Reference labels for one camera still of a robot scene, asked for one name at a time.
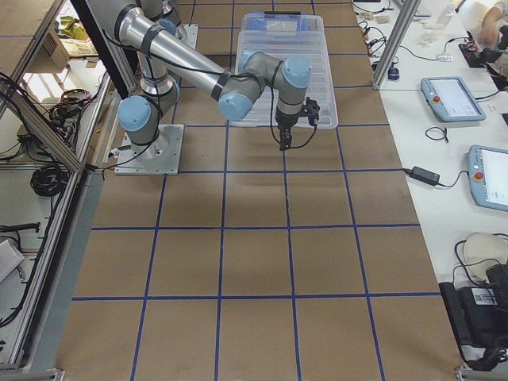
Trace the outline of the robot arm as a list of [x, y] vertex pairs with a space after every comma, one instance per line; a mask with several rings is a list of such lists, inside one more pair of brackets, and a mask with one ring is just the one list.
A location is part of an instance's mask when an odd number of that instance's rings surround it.
[[269, 125], [282, 151], [293, 149], [291, 130], [306, 117], [318, 126], [319, 107], [307, 97], [311, 66], [307, 58], [285, 60], [246, 51], [238, 72], [219, 66], [178, 37], [181, 19], [176, 1], [91, 1], [99, 29], [120, 48], [134, 51], [148, 64], [161, 64], [204, 90], [229, 121], [241, 121], [264, 90], [272, 95]]
[[186, 31], [182, 27], [177, 1], [140, 0], [138, 6], [148, 19], [161, 25], [177, 39], [184, 39]]

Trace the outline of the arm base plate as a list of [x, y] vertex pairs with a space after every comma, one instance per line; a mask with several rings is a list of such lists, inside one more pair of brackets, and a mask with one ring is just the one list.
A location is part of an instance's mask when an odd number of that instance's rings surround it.
[[159, 136], [145, 151], [141, 146], [132, 145], [124, 133], [122, 145], [114, 153], [118, 166], [116, 175], [177, 175], [183, 145], [185, 125], [160, 124]]
[[198, 40], [198, 25], [196, 24], [181, 24], [179, 27], [180, 40], [196, 49]]

